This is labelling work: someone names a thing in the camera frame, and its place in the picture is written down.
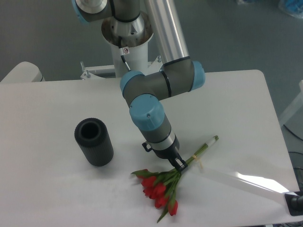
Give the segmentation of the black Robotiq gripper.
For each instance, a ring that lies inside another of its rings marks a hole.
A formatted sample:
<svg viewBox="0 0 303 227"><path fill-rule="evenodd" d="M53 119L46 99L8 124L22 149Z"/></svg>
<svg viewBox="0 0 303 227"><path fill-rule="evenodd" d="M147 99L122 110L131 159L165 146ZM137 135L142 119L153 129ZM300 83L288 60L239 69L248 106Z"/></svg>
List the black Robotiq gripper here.
<svg viewBox="0 0 303 227"><path fill-rule="evenodd" d="M184 171L188 168L188 164L185 160L180 159L180 155L178 153L179 150L179 141L175 139L174 142L166 149L157 150L154 149L154 153L157 157L162 159L167 159L173 167L175 167L178 171Z"/></svg>

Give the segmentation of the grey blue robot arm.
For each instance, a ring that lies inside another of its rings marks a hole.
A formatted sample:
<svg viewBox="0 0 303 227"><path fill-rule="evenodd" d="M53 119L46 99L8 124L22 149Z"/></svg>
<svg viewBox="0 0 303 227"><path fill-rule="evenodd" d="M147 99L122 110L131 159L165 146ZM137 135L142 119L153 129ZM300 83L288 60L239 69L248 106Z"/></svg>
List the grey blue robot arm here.
<svg viewBox="0 0 303 227"><path fill-rule="evenodd" d="M132 121L145 138L146 151L167 159L182 172L179 141L161 100L200 88L201 63L190 59L172 0L74 0L81 22L102 20L102 35L112 45L120 89Z"/></svg>

